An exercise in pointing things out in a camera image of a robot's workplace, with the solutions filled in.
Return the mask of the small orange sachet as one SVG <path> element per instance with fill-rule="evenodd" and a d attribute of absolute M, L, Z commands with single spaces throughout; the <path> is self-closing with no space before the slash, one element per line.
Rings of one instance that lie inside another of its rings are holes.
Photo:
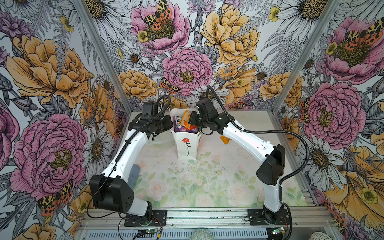
<path fill-rule="evenodd" d="M 230 138 L 227 138 L 225 136 L 220 136 L 220 139 L 223 141 L 225 145 L 227 145 L 231 140 Z"/>

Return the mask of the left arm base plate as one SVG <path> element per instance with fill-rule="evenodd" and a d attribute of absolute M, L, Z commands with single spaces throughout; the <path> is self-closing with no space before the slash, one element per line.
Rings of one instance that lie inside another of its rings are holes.
<path fill-rule="evenodd" d="M 151 210 L 144 216 L 130 215 L 125 218 L 125 227 L 165 227 L 167 210 Z"/>

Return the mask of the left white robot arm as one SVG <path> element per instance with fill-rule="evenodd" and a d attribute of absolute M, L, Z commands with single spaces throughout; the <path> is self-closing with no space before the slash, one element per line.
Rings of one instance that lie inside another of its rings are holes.
<path fill-rule="evenodd" d="M 122 146 L 112 162 L 100 175 L 93 175 L 89 181 L 95 208 L 136 216 L 149 222 L 152 219 L 151 203 L 135 197 L 129 186 L 132 168 L 142 149 L 150 138 L 169 131 L 171 116 L 166 115 L 171 97 L 160 97 L 156 102 L 144 103 L 143 111 L 129 124 Z"/>

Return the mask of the white paper bag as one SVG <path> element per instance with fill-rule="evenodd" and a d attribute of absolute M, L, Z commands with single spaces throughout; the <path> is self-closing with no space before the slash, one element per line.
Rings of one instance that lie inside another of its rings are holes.
<path fill-rule="evenodd" d="M 178 116 L 182 117 L 186 110 L 196 111 L 195 109 L 172 109 L 171 110 L 171 120 L 173 122 L 173 117 Z M 175 140 L 178 158 L 179 160 L 196 160 L 198 147 L 200 144 L 200 138 L 202 136 L 201 128 L 198 127 L 200 131 L 197 134 L 192 133 L 175 133 L 174 132 L 174 123 L 171 128 L 172 136 Z"/>

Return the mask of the orange snack packet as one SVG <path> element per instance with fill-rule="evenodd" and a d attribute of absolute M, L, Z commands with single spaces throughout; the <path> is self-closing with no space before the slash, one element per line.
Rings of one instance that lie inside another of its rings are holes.
<path fill-rule="evenodd" d="M 193 111 L 191 111 L 191 110 L 186 110 L 186 111 L 184 112 L 184 114 L 183 114 L 181 120 L 180 120 L 180 125 L 181 125 L 182 127 L 185 127 L 185 128 L 188 129 L 188 130 L 194 130 L 194 129 L 197 127 L 197 126 L 192 125 L 192 124 L 189 123 L 189 121 L 190 121 L 190 119 L 191 119 L 191 117 L 192 117 L 192 113 L 193 113 Z"/>

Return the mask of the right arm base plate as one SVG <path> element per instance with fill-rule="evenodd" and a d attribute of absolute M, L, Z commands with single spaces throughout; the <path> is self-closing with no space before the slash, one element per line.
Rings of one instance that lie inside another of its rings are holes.
<path fill-rule="evenodd" d="M 268 209 L 248 209 L 247 212 L 251 226 L 285 226 L 291 223 L 290 213 L 284 207 L 276 213 Z"/>

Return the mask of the small purple snack bag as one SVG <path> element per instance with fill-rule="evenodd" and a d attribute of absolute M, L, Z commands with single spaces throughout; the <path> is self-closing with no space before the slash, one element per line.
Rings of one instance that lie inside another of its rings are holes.
<path fill-rule="evenodd" d="M 173 117 L 173 123 L 174 123 L 174 132 L 175 133 L 192 133 L 192 134 L 197 134 L 200 129 L 198 127 L 195 127 L 192 130 L 187 129 L 185 126 L 181 125 L 182 118 L 178 116 Z"/>

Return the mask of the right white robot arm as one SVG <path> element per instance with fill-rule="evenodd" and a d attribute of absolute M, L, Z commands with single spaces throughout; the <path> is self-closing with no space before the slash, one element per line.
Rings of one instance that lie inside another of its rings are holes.
<path fill-rule="evenodd" d="M 279 219 L 290 213 L 287 204 L 283 202 L 283 182 L 300 173 L 310 157 L 310 147 L 299 134 L 281 130 L 282 134 L 296 137 L 304 146 L 305 159 L 298 169 L 284 175 L 286 151 L 282 145 L 272 145 L 258 137 L 259 134 L 277 134 L 277 130 L 251 131 L 245 129 L 220 104 L 219 113 L 212 100 L 204 98 L 196 103 L 196 111 L 192 112 L 189 124 L 208 128 L 212 132 L 227 137 L 253 155 L 261 164 L 256 172 L 257 178 L 264 184 L 265 201 L 260 219 L 267 224 L 275 224 Z"/>

